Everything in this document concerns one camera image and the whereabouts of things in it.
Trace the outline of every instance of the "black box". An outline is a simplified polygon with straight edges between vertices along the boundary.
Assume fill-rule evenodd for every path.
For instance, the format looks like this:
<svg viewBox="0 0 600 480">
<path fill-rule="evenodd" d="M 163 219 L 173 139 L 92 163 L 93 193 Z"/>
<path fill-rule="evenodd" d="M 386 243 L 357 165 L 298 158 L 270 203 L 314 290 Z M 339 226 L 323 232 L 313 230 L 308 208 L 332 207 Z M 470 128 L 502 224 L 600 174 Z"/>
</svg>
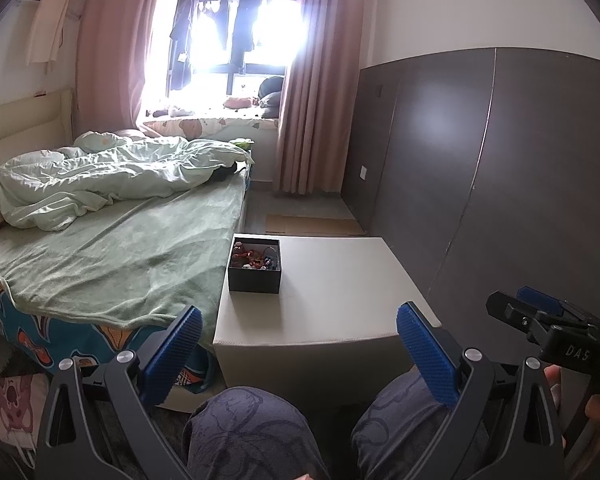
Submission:
<svg viewBox="0 0 600 480">
<path fill-rule="evenodd" d="M 258 251 L 264 256 L 274 256 L 274 269 L 243 269 L 241 267 L 232 267 L 231 259 L 234 253 L 236 242 L 243 244 L 244 250 Z M 282 260 L 280 259 L 280 242 L 274 238 L 241 238 L 234 237 L 231 243 L 231 253 L 228 264 L 229 290 L 240 292 L 264 292 L 268 294 L 277 294 L 280 291 L 280 277 L 282 276 Z"/>
</svg>

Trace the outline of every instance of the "blue gripper pad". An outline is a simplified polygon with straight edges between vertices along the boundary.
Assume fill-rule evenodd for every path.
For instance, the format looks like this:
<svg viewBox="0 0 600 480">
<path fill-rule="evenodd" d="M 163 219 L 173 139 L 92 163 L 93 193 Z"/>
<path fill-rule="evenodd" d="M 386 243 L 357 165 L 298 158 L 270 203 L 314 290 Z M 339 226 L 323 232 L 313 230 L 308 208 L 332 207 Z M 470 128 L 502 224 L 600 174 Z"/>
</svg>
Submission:
<svg viewBox="0 0 600 480">
<path fill-rule="evenodd" d="M 560 300 L 556 300 L 544 292 L 535 290 L 530 286 L 520 288 L 516 294 L 516 299 L 534 306 L 536 309 L 542 310 L 547 314 L 552 314 L 552 316 L 561 316 L 564 313 L 562 306 L 560 305 Z"/>
<path fill-rule="evenodd" d="M 398 309 L 398 334 L 431 395 L 452 409 L 460 397 L 456 387 L 456 368 L 433 336 L 432 327 L 418 316 L 416 308 L 415 304 L 409 302 Z"/>
<path fill-rule="evenodd" d="M 144 368 L 140 400 L 145 406 L 161 404 L 167 398 L 187 358 L 200 340 L 202 314 L 192 308 L 170 334 Z"/>
</svg>

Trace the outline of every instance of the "bed frame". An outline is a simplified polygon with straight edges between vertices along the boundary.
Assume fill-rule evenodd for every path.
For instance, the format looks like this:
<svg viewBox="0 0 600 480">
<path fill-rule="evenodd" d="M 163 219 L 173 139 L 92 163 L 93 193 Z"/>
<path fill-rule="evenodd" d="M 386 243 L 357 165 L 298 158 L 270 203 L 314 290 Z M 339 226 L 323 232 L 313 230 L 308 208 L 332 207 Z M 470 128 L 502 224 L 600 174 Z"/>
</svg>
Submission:
<svg viewBox="0 0 600 480">
<path fill-rule="evenodd" d="M 0 165 L 23 153 L 70 146 L 72 95 L 64 89 L 0 105 Z"/>
</svg>

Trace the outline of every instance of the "white table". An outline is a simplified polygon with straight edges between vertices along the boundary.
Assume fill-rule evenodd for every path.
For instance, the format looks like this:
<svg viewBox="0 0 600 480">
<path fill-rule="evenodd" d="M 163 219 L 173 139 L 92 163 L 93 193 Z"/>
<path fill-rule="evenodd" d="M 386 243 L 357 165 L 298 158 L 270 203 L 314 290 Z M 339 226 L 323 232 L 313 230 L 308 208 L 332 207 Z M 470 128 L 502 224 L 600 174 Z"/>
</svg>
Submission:
<svg viewBox="0 0 600 480">
<path fill-rule="evenodd" d="M 440 323 L 382 238 L 265 237 L 280 240 L 280 293 L 230 292 L 224 279 L 214 347 L 228 386 L 343 405 L 409 370 L 398 307 L 413 301 Z"/>
</svg>

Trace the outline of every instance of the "blue patterned bed skirt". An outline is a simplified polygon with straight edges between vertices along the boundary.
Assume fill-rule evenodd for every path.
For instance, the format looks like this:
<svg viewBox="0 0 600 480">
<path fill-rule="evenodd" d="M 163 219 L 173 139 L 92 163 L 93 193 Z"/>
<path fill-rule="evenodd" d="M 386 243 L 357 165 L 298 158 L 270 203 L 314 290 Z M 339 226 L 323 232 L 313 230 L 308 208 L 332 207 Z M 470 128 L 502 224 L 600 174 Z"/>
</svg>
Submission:
<svg viewBox="0 0 600 480">
<path fill-rule="evenodd" d="M 58 363 L 65 357 L 77 358 L 80 366 L 108 363 L 121 350 L 138 350 L 149 334 L 160 330 L 164 328 L 141 326 L 119 330 L 24 314 L 16 309 L 0 283 L 0 335 L 51 373 L 58 370 Z M 197 346 L 176 384 L 194 394 L 200 393 L 213 382 L 216 369 L 216 358 Z"/>
</svg>

